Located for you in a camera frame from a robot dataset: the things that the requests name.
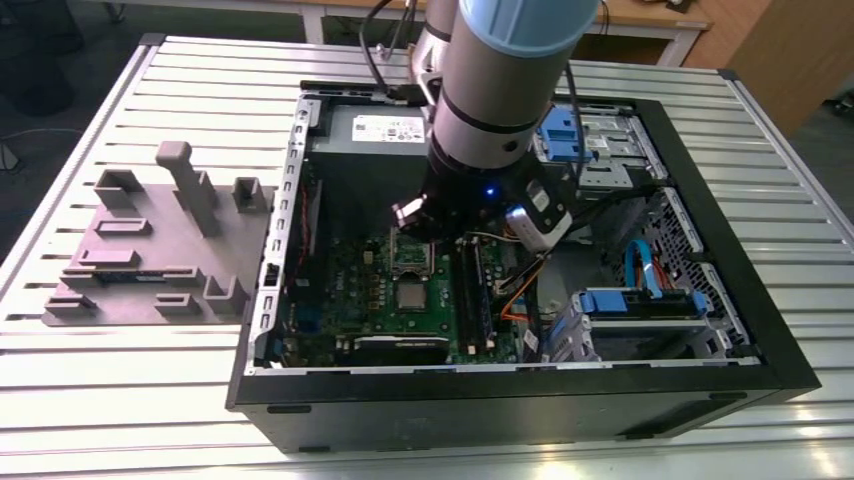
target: metal table leg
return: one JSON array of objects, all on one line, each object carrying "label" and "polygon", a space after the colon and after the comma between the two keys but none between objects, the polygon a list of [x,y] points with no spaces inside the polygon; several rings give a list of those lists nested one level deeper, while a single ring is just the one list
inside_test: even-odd
[{"label": "metal table leg", "polygon": [[699,30],[679,30],[675,38],[667,44],[662,57],[658,59],[659,67],[679,67],[688,56],[694,42],[699,37]]},{"label": "metal table leg", "polygon": [[104,5],[104,10],[106,11],[106,16],[109,17],[109,23],[113,25],[124,22],[124,3],[101,3]]},{"label": "metal table leg", "polygon": [[319,5],[304,5],[300,8],[303,28],[305,29],[305,43],[323,45],[323,17],[324,8]]}]

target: chip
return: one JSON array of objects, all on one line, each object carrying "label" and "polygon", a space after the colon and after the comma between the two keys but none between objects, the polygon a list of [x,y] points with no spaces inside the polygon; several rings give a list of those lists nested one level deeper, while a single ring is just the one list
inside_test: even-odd
[{"label": "chip", "polygon": [[427,288],[423,283],[397,283],[397,310],[423,311],[427,309]]}]

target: floor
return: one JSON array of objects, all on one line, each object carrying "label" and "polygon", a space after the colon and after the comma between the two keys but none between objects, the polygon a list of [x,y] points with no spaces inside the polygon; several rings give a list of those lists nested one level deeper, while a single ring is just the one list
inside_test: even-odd
[{"label": "floor", "polygon": [[[86,43],[81,51],[60,58],[76,89],[73,106],[52,117],[29,118],[17,114],[0,99],[0,137],[36,128],[84,130],[145,32],[304,41],[296,15],[128,6],[125,21],[112,25],[98,4],[73,2],[70,8]],[[388,36],[389,25],[391,22],[377,22],[372,26],[369,43]],[[324,27],[329,43],[357,44],[355,21],[327,19]],[[38,206],[76,140],[77,136],[69,132],[41,132],[8,141],[22,168],[13,175],[0,172],[0,261]],[[830,108],[823,107],[798,131],[792,145],[842,210],[854,218],[854,189],[850,188],[854,163],[844,161],[854,152],[854,120],[835,117]]]}]

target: green circuit board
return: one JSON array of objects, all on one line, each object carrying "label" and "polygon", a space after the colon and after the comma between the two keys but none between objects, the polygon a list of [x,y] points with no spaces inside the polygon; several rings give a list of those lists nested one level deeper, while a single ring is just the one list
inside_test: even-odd
[{"label": "green circuit board", "polygon": [[[481,244],[489,278],[504,271],[499,245]],[[335,339],[392,335],[441,337],[449,342],[447,363],[513,363],[517,328],[497,332],[495,348],[475,355],[457,346],[451,258],[429,244],[396,235],[359,240],[333,239],[327,264],[327,300],[319,330],[300,340],[305,365],[333,366]]]}]

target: light blue robot arm cap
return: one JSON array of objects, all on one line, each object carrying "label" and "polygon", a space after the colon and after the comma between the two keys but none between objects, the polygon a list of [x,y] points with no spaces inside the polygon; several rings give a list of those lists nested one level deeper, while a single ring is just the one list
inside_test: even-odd
[{"label": "light blue robot arm cap", "polygon": [[544,57],[572,45],[596,19],[599,0],[460,0],[468,28],[495,50]]}]

